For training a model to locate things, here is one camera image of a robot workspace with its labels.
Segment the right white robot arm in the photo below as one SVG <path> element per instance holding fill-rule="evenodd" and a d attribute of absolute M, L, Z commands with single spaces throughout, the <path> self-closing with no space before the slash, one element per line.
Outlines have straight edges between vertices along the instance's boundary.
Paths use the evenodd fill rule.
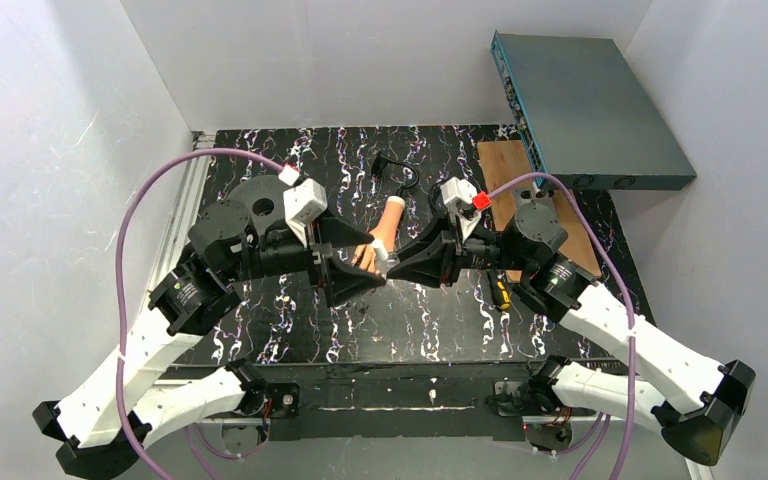
<path fill-rule="evenodd" d="M 713 466 L 746 411 L 756 374 L 682 345 L 635 316 L 591 273 L 560 252 L 567 239 L 553 211 L 520 206 L 502 232 L 465 235 L 459 217 L 438 214 L 413 241 L 391 254 L 383 273 L 427 287 L 451 285 L 464 269 L 516 270 L 513 293 L 534 313 L 627 362 L 627 376 L 605 374 L 549 356 L 507 395 L 525 409 L 578 407 L 612 416 L 632 412 L 685 458 Z"/>

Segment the clear nail polish bottle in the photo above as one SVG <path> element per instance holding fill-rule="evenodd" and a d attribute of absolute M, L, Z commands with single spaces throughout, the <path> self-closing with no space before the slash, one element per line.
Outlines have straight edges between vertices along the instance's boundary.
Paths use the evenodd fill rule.
<path fill-rule="evenodd" d="M 370 247 L 375 252 L 375 269 L 378 274 L 386 277 L 388 273 L 399 264 L 398 255 L 387 250 L 384 243 L 375 239 Z"/>

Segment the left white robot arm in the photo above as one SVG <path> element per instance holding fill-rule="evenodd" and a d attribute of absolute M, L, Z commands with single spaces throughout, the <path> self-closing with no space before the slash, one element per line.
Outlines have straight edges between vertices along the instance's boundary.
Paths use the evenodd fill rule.
<path fill-rule="evenodd" d="M 237 282 L 304 271 L 331 306 L 383 284 L 336 255 L 373 237 L 316 200 L 225 199 L 208 207 L 188 236 L 178 264 L 150 293 L 147 312 L 122 324 L 109 357 L 70 395 L 34 410 L 40 431 L 60 442 L 56 458 L 66 474 L 113 479 L 179 429 L 219 413 L 260 410 L 269 387 L 243 359 L 154 390 L 179 356 L 240 305 Z"/>

